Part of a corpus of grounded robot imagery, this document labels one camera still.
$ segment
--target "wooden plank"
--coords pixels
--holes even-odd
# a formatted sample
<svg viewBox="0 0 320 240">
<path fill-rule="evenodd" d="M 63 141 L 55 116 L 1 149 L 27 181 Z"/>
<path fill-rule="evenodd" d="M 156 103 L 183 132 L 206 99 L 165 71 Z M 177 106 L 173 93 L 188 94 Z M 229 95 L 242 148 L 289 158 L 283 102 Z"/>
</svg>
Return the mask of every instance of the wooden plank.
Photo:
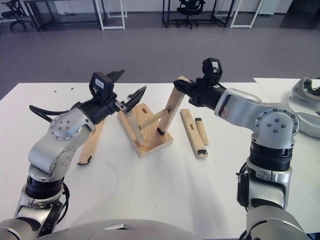
<svg viewBox="0 0 320 240">
<path fill-rule="evenodd" d="M 190 80 L 184 76 L 180 76 L 180 77 L 178 77 L 178 79 L 190 82 Z M 158 129 L 161 132 L 164 133 L 168 130 L 172 120 L 174 119 L 174 117 L 177 113 L 177 110 L 178 110 L 182 100 L 184 99 L 184 96 L 185 96 L 184 93 L 178 91 L 175 87 L 173 87 L 173 90 L 171 92 L 169 100 L 165 106 L 165 109 L 170 108 L 170 112 L 161 118 L 159 126 L 158 126 Z"/>
<path fill-rule="evenodd" d="M 143 123 L 144 121 L 146 121 L 147 119 L 151 118 L 154 115 L 150 111 L 148 106 L 144 103 L 135 106 L 131 111 L 133 112 L 138 124 Z M 150 125 L 146 126 L 141 130 L 145 143 L 144 145 L 140 145 L 124 113 L 118 112 L 118 118 L 122 123 L 124 130 L 129 135 L 131 141 L 133 142 L 133 145 L 137 153 L 141 157 L 146 154 L 152 153 L 153 151 L 156 151 L 160 148 L 163 148 L 164 146 L 173 142 L 173 138 L 170 136 L 168 132 L 166 132 L 164 135 L 160 135 L 158 133 L 157 127 L 158 127 L 159 121 L 154 121 L 153 123 L 151 123 Z"/>
<path fill-rule="evenodd" d="M 95 149 L 96 149 L 102 128 L 104 126 L 104 122 L 105 120 L 101 121 L 98 125 L 95 126 L 95 131 L 90 134 L 88 140 L 85 142 L 80 154 L 80 159 L 77 163 L 78 165 L 86 165 L 90 163 L 91 158 L 95 153 Z"/>
<path fill-rule="evenodd" d="M 200 137 L 201 137 L 204 145 L 206 145 L 206 146 L 209 145 L 205 126 L 204 126 L 204 123 L 202 122 L 202 119 L 200 117 L 195 118 L 195 125 L 196 125 L 196 128 L 198 129 L 198 132 L 200 134 Z"/>
<path fill-rule="evenodd" d="M 148 118 L 146 121 L 141 123 L 140 128 L 144 129 L 146 126 L 148 126 L 148 125 L 152 124 L 154 121 L 162 118 L 164 115 L 168 114 L 169 112 L 170 112 L 170 108 L 161 110 L 160 112 L 156 113 L 155 115 L 153 115 L 152 117 Z"/>
<path fill-rule="evenodd" d="M 136 117 L 133 113 L 133 111 L 129 111 L 126 114 L 124 114 L 126 117 L 126 120 L 128 122 L 128 124 L 130 125 L 130 128 L 132 130 L 132 132 L 135 135 L 136 140 L 138 141 L 138 143 L 140 145 L 144 145 L 145 144 L 145 140 L 144 137 L 141 134 L 141 129 L 139 124 L 137 123 Z"/>
<path fill-rule="evenodd" d="M 202 139 L 196 127 L 196 123 L 192 118 L 189 109 L 181 109 L 180 115 L 194 154 L 198 158 L 208 157 L 207 150 L 204 143 L 202 142 Z"/>
</svg>

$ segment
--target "black chair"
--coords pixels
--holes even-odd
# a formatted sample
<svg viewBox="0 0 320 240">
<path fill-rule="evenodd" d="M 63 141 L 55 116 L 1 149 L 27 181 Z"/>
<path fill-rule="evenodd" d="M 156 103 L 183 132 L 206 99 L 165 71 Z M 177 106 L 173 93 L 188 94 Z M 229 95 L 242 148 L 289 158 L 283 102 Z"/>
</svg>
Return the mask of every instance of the black chair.
<svg viewBox="0 0 320 240">
<path fill-rule="evenodd" d="M 204 4 L 206 3 L 204 0 L 179 0 L 180 6 L 176 9 L 176 11 L 180 14 L 183 14 L 186 16 L 186 19 L 183 20 L 177 20 L 176 26 L 180 28 L 180 23 L 186 23 L 186 27 L 190 25 L 190 29 L 192 29 L 191 22 L 195 22 L 196 27 L 198 27 L 198 22 L 196 20 L 190 20 L 189 16 L 193 15 L 199 15 L 203 9 Z"/>
<path fill-rule="evenodd" d="M 13 31 L 14 30 L 14 25 L 16 24 L 21 24 L 23 26 L 23 29 L 26 30 L 27 27 L 25 25 L 25 23 L 30 23 L 31 26 L 33 25 L 31 21 L 28 20 L 21 20 L 19 19 L 22 16 L 27 16 L 24 9 L 22 8 L 19 0 L 11 0 L 8 2 L 3 2 L 2 4 L 5 4 L 10 11 L 5 11 L 3 13 L 1 13 L 2 17 L 4 18 L 15 18 L 15 21 L 10 23 L 10 30 Z"/>
</svg>

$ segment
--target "white table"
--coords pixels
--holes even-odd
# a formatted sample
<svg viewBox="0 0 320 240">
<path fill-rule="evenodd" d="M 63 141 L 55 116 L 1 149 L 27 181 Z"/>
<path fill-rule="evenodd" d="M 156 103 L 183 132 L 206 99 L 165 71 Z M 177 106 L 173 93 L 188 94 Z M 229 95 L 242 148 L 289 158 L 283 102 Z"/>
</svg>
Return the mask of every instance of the white table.
<svg viewBox="0 0 320 240">
<path fill-rule="evenodd" d="M 270 102 L 257 83 L 224 85 Z M 114 91 L 124 100 L 142 86 L 118 83 Z M 142 102 L 155 113 L 164 108 L 172 87 L 170 83 L 147 84 Z M 65 110 L 90 97 L 87 83 L 20 83 L 0 101 L 0 221 L 13 216 L 28 176 L 29 150 L 48 129 L 48 123 L 31 113 L 28 106 Z M 238 238 L 246 228 L 246 212 L 236 201 L 235 173 L 249 155 L 251 132 L 217 118 L 207 108 L 193 107 L 186 97 L 181 108 L 189 108 L 193 117 L 203 119 L 210 142 L 207 159 L 195 158 L 180 114 L 168 130 L 173 143 L 143 158 L 138 157 L 117 115 L 109 116 L 92 162 L 77 166 L 81 149 L 74 157 L 65 178 L 71 191 L 70 207 L 57 229 L 96 220 L 134 218 L 172 224 L 203 239 Z M 310 155 L 303 161 L 292 160 L 288 211 L 307 232 L 320 232 L 320 206 L 315 202 L 319 199 L 316 176 L 320 165 L 316 158 Z M 301 194 L 307 183 L 308 193 Z"/>
</svg>

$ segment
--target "wooden stick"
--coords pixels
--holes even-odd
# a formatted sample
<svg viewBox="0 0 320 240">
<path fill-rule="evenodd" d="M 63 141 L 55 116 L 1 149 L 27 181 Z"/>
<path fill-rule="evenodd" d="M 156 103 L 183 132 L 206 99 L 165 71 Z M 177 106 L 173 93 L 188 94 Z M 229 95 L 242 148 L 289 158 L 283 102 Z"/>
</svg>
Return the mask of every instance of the wooden stick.
<svg viewBox="0 0 320 240">
<path fill-rule="evenodd" d="M 200 117 L 196 117 L 195 118 L 195 125 L 196 125 L 196 128 L 199 131 L 200 137 L 201 137 L 204 145 L 206 145 L 206 146 L 209 145 L 209 141 L 208 141 L 208 137 L 207 137 L 207 134 L 206 134 L 205 126 L 204 126 L 204 123 L 202 122 L 202 119 Z"/>
<path fill-rule="evenodd" d="M 186 131 L 186 134 L 189 138 L 191 147 L 198 158 L 206 158 L 208 157 L 207 150 L 205 149 L 205 145 L 202 142 L 200 134 L 196 129 L 196 123 L 191 116 L 189 109 L 181 109 L 180 112 L 182 122 Z"/>
<path fill-rule="evenodd" d="M 89 136 L 88 140 L 85 142 L 83 149 L 80 154 L 80 159 L 78 165 L 86 165 L 90 163 L 91 158 L 95 153 L 95 149 L 104 126 L 105 120 L 102 120 L 97 126 L 95 126 L 95 131 Z"/>
<path fill-rule="evenodd" d="M 190 80 L 185 78 L 184 76 L 180 76 L 180 77 L 178 77 L 178 79 L 190 82 Z M 165 107 L 165 109 L 170 108 L 170 112 L 169 112 L 169 114 L 167 114 L 161 118 L 159 126 L 157 128 L 158 132 L 161 135 L 164 135 L 165 132 L 168 130 L 182 100 L 184 99 L 184 96 L 185 96 L 184 93 L 178 91 L 175 87 L 173 87 L 170 98 L 169 98 L 169 100 L 166 104 L 166 107 Z"/>
<path fill-rule="evenodd" d="M 140 128 L 144 129 L 146 126 L 149 126 L 150 124 L 162 118 L 164 115 L 168 114 L 169 112 L 170 112 L 170 108 L 161 110 L 160 112 L 156 113 L 155 115 L 153 115 L 152 117 L 150 117 L 149 119 L 141 123 Z"/>
<path fill-rule="evenodd" d="M 127 112 L 125 114 L 125 117 L 126 117 L 126 120 L 129 123 L 129 125 L 131 127 L 131 130 L 134 133 L 138 143 L 140 145 L 144 145 L 145 144 L 145 140 L 144 140 L 144 137 L 142 136 L 141 129 L 140 129 L 138 123 L 137 123 L 137 120 L 136 120 L 136 117 L 135 117 L 133 111 L 131 110 L 131 111 Z"/>
</svg>

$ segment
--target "gray floor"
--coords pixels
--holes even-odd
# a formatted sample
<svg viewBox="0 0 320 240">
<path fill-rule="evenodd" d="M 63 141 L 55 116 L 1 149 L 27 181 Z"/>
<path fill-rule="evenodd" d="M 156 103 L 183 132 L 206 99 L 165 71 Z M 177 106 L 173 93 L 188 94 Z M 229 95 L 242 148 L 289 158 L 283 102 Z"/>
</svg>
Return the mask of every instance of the gray floor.
<svg viewBox="0 0 320 240">
<path fill-rule="evenodd" d="M 312 24 L 258 19 L 253 29 L 201 24 L 164 28 L 159 13 L 131 13 L 126 30 L 96 24 L 24 32 L 0 26 L 0 99 L 17 83 L 89 82 L 93 72 L 125 69 L 123 83 L 170 83 L 201 77 L 202 61 L 222 62 L 222 82 L 320 77 L 319 18 Z"/>
</svg>

